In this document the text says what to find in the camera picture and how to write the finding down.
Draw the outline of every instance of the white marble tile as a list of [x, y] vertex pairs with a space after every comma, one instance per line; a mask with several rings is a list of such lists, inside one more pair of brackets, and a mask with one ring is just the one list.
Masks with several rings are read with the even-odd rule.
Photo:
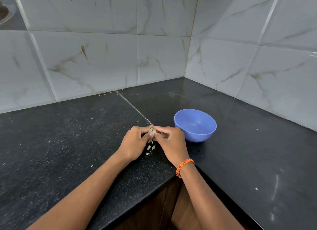
[[317, 51], [317, 0], [279, 0], [262, 45]]
[[190, 37], [138, 35], [138, 82], [184, 76]]
[[236, 97], [256, 45], [193, 37], [185, 77]]
[[198, 0], [193, 36], [259, 43], [274, 0]]
[[136, 34], [136, 0], [20, 0], [29, 30]]
[[191, 36], [197, 0], [137, 0], [138, 34]]
[[0, 112], [53, 102], [26, 31], [0, 30]]
[[260, 46], [238, 98], [317, 131], [317, 53]]
[[32, 34], [57, 100], [137, 85], [136, 35]]

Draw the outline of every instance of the blue bowl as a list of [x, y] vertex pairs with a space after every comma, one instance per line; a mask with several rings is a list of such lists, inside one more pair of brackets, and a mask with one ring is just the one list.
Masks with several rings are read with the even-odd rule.
[[207, 140], [216, 130], [216, 121], [205, 112], [184, 109], [174, 116], [175, 127], [179, 127], [185, 134], [185, 139], [190, 142]]

